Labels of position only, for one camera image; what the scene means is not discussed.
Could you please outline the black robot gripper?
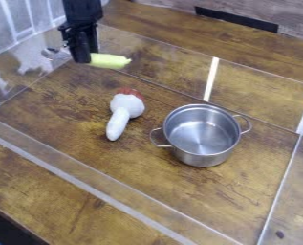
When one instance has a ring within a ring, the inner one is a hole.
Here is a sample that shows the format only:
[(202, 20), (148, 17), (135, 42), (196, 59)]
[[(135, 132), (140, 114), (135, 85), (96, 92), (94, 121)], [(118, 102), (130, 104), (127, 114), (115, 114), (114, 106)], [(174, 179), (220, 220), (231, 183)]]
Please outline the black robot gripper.
[(102, 0), (62, 0), (66, 22), (59, 26), (63, 39), (76, 63), (91, 61), (90, 53), (99, 52), (98, 21), (103, 18)]

